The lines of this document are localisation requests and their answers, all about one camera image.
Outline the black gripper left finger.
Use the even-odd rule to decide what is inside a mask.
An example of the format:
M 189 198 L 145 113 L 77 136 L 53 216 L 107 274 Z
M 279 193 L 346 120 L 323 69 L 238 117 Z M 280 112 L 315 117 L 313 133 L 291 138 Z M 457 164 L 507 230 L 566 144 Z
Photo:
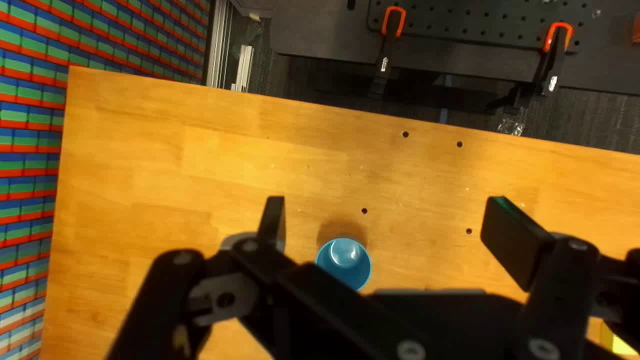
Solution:
M 109 360 L 199 360 L 217 322 L 240 320 L 274 360 L 315 360 L 315 346 L 294 323 L 294 307 L 240 265 L 233 248 L 285 250 L 286 201 L 270 195 L 257 232 L 231 236 L 210 257 L 195 248 L 163 252 L 107 354 Z

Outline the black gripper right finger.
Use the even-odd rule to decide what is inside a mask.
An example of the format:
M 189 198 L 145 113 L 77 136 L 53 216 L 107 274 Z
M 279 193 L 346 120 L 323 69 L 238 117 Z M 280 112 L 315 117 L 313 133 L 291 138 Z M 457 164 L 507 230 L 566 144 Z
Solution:
M 546 230 L 507 195 L 486 199 L 481 240 L 528 293 L 517 320 L 520 360 L 617 360 L 588 340 L 592 317 L 640 349 L 640 248 L 606 255 L 588 240 Z

